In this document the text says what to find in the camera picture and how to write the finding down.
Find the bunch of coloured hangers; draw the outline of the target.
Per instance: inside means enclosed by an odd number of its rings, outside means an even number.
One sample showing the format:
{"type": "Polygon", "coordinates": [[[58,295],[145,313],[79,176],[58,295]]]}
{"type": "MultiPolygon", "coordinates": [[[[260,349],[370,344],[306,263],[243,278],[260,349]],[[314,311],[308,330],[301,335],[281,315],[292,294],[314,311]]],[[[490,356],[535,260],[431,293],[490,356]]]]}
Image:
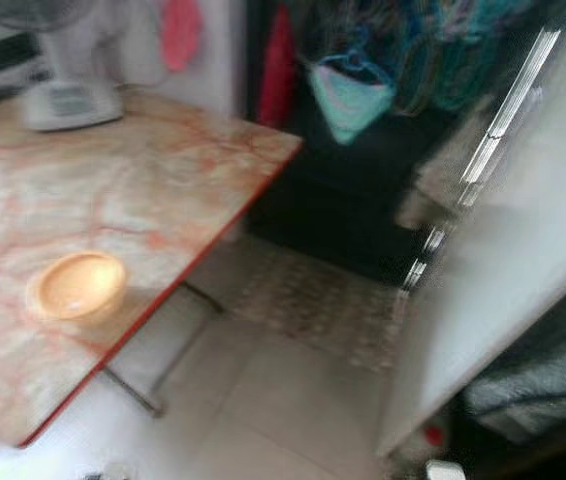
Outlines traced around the bunch of coloured hangers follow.
{"type": "Polygon", "coordinates": [[[487,82],[504,31],[536,0],[394,0],[391,113],[456,113],[487,82]]]}

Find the orange plastic bowl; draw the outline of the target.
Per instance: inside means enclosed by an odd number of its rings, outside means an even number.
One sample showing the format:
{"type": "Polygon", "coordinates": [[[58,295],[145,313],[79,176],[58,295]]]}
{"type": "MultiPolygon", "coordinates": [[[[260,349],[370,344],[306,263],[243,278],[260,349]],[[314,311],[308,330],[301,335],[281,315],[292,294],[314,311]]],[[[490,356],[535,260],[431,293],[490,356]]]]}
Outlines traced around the orange plastic bowl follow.
{"type": "Polygon", "coordinates": [[[24,307],[36,319],[59,325],[103,323],[128,291],[126,265],[109,253],[81,251],[51,262],[24,288],[24,307]]]}

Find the red hanging bag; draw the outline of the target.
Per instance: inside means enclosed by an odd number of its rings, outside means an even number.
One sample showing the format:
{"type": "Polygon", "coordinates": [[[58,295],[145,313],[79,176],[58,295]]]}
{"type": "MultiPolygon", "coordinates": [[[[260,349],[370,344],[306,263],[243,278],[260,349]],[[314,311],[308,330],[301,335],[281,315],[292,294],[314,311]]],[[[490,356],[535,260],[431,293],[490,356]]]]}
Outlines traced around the red hanging bag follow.
{"type": "Polygon", "coordinates": [[[257,88],[256,120],[268,127],[283,127],[291,113],[295,91],[295,41],[287,5],[274,3],[266,29],[257,88]]]}

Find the patterned floor mat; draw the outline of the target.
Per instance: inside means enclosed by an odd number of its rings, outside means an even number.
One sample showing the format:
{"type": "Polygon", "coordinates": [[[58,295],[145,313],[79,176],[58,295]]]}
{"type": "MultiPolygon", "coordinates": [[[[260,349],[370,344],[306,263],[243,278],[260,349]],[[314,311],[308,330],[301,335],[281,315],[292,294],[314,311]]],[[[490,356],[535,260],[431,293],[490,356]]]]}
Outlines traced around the patterned floor mat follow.
{"type": "Polygon", "coordinates": [[[269,242],[256,242],[246,253],[246,283],[229,303],[234,319],[360,369],[393,369],[407,292],[269,242]]]}

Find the dark grey bag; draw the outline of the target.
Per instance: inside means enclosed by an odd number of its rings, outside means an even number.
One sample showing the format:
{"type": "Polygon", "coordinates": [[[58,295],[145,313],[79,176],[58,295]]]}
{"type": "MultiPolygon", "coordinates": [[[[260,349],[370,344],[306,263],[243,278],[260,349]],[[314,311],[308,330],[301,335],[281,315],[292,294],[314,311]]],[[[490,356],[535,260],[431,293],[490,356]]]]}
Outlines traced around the dark grey bag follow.
{"type": "Polygon", "coordinates": [[[462,389],[463,410],[507,442],[524,444],[566,422],[566,337],[539,338],[507,351],[462,389]]]}

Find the white fan base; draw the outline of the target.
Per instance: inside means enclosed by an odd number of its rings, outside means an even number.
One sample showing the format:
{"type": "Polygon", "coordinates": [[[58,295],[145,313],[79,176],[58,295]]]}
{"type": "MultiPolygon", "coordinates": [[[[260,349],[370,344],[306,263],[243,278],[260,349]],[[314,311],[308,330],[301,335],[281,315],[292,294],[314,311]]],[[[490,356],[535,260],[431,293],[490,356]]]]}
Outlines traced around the white fan base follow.
{"type": "Polygon", "coordinates": [[[101,79],[77,76],[69,67],[69,42],[58,37],[94,9],[95,0],[23,0],[15,28],[32,33],[47,68],[23,93],[22,122],[36,132],[73,131],[114,122],[123,109],[117,91],[101,79]]]}

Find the teal hanging bag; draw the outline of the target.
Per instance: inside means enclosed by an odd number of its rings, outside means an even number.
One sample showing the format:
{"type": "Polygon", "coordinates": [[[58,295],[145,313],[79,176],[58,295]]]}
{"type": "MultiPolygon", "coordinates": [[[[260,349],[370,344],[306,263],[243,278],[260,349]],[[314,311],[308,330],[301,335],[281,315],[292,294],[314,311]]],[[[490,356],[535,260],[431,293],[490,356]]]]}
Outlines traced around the teal hanging bag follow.
{"type": "Polygon", "coordinates": [[[311,68],[309,84],[330,134],[350,145],[391,108],[396,83],[361,50],[325,56],[311,68]]]}

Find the white fridge door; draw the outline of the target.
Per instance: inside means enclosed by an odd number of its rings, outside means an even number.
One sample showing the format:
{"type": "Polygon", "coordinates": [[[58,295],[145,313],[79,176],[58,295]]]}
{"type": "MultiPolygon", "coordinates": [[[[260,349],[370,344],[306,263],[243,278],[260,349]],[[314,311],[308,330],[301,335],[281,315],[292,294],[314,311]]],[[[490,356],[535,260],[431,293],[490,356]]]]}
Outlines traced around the white fridge door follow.
{"type": "Polygon", "coordinates": [[[566,19],[536,32],[458,182],[455,216],[394,298],[382,457],[566,293],[566,19]]]}

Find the pink hanging cloth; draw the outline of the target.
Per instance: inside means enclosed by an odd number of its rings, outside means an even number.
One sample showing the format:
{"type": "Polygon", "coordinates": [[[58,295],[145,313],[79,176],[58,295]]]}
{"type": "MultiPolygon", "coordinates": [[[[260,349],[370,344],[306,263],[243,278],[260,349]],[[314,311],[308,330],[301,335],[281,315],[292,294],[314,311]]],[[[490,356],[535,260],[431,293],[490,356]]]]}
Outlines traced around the pink hanging cloth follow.
{"type": "Polygon", "coordinates": [[[160,52],[169,72],[183,72],[199,51],[202,13],[197,0],[165,0],[161,5],[160,52]]]}

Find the orange marble folding table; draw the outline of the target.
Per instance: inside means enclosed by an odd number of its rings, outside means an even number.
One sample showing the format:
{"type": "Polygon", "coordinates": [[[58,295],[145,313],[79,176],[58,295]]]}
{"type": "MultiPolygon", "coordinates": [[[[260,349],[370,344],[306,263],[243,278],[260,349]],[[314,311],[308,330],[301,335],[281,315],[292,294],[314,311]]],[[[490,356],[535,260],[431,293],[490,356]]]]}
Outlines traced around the orange marble folding table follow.
{"type": "Polygon", "coordinates": [[[0,102],[0,443],[23,448],[104,370],[300,150],[301,138],[150,93],[117,122],[28,131],[0,102]],[[103,323],[58,326],[28,302],[71,253],[126,266],[103,323]]]}

